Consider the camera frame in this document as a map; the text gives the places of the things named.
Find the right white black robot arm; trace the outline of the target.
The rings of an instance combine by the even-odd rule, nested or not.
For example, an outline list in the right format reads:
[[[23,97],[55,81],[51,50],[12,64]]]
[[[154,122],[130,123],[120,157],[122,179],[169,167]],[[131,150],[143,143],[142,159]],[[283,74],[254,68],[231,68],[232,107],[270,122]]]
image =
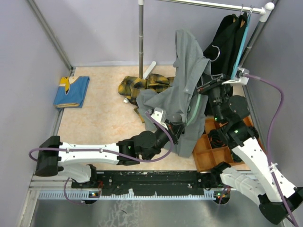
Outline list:
[[[293,212],[303,202],[303,189],[284,177],[272,162],[270,149],[263,151],[255,132],[245,124],[244,118],[250,115],[246,98],[222,94],[224,85],[233,83],[224,74],[204,73],[197,91],[208,96],[214,120],[222,124],[216,129],[220,140],[250,168],[256,180],[221,162],[211,169],[212,183],[239,191],[253,201],[272,224],[288,219],[296,227],[298,222]]]

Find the grey button-up shirt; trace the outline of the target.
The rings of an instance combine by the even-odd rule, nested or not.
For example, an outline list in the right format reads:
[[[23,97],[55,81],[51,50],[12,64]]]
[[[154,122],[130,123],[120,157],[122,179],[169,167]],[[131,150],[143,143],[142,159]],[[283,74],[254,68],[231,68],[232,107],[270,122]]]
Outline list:
[[[187,123],[191,118],[197,100],[196,85],[204,72],[211,72],[211,63],[192,33],[186,30],[176,31],[176,60],[173,64],[176,75],[171,87],[156,93],[150,89],[140,91],[136,102],[139,114],[145,121],[147,130],[155,130],[155,125],[146,116],[146,111],[161,108],[166,111],[169,120]],[[205,109],[208,97],[202,95],[200,107],[195,119],[186,125],[173,152],[180,157],[190,157],[197,140],[205,129]]]

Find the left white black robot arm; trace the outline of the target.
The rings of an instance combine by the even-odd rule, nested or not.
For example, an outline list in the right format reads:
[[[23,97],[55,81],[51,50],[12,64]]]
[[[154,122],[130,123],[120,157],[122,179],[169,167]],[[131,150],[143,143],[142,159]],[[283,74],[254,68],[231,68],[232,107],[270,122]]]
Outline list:
[[[157,162],[168,156],[155,157],[167,143],[170,143],[169,152],[172,152],[185,124],[166,120],[164,125],[155,125],[155,132],[143,131],[129,139],[106,145],[69,144],[61,142],[60,136],[51,136],[39,148],[31,150],[29,156],[38,152],[36,176],[63,175],[92,188],[98,184],[94,163],[132,166]]]

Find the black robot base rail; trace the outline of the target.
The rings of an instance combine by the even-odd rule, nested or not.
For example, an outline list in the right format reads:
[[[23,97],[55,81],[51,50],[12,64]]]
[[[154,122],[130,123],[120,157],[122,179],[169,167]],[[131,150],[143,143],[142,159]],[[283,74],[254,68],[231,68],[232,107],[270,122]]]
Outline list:
[[[135,196],[203,195],[204,191],[224,188],[212,173],[197,171],[98,171],[88,183],[72,181],[73,189],[101,190],[102,195],[125,195],[133,190]]]

